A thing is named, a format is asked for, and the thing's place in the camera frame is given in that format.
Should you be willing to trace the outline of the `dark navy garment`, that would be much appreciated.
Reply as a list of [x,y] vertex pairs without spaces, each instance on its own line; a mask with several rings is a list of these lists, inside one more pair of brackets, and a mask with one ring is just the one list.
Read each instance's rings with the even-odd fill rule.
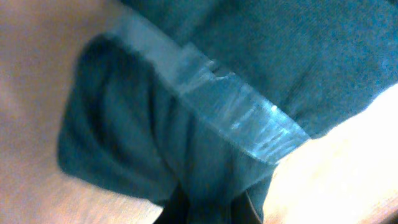
[[159,223],[259,223],[280,160],[397,83],[396,1],[122,6],[77,61],[58,164]]

